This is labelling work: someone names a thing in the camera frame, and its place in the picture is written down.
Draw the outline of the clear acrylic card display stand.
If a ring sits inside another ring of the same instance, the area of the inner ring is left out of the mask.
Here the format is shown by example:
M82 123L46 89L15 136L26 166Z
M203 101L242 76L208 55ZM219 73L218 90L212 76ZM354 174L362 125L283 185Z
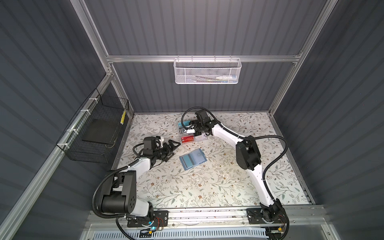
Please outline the clear acrylic card display stand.
M188 121L192 121L193 123L197 124L198 121L197 120L188 120ZM181 128L178 128L179 129L179 136L181 138L181 136L186 136L186 135L194 135L194 136L199 136L199 135L206 135L205 133L198 133L197 131L194 133L194 134L182 134L181 133Z

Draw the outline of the blue leather card wallet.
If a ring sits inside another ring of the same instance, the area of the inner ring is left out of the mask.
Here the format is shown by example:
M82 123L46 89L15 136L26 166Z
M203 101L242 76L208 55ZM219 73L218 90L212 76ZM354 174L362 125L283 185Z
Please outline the blue leather card wallet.
M196 149L179 157L179 159L185 171L199 166L207 161L206 155L202 149Z

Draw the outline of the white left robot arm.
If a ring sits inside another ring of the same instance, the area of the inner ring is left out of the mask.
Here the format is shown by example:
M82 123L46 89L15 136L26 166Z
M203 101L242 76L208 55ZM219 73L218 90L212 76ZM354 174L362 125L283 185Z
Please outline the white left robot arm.
M145 137L133 147L135 160L119 169L111 170L97 186L92 197L92 211L103 219L154 219L154 207L137 197L137 180L153 169L156 162L165 163L175 155L180 142L163 137Z

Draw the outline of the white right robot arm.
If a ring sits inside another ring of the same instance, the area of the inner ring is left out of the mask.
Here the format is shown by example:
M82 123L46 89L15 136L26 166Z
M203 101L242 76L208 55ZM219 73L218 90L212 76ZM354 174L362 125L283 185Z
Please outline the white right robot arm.
M271 222L277 215L279 215L281 203L274 198L269 189L269 185L265 180L261 153L256 140L265 138L281 139L282 137L276 135L260 137L242 136L222 125L216 117L212 116L213 119L211 119L208 116L212 114L209 110L203 107L197 107L196 109L198 110L195 112L197 120L194 121L190 127L183 126L183 128L186 129L188 133L208 133L209 135L224 140L235 148L237 164L243 170L246 170L252 179L259 195L260 206L263 210L264 218L267 222Z

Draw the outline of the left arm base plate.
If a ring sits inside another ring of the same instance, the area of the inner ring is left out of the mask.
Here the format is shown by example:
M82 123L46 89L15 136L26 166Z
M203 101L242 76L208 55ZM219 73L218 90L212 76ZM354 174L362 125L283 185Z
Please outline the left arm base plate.
M167 227L169 211L154 211L146 217L128 218L128 228L139 227Z

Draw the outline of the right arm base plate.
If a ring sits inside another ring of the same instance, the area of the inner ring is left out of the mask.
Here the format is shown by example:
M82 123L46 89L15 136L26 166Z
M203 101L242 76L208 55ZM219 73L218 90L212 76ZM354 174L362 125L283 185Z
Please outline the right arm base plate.
M271 211L263 208L248 208L246 213L250 224L282 224L285 226L288 223L287 217L279 208Z

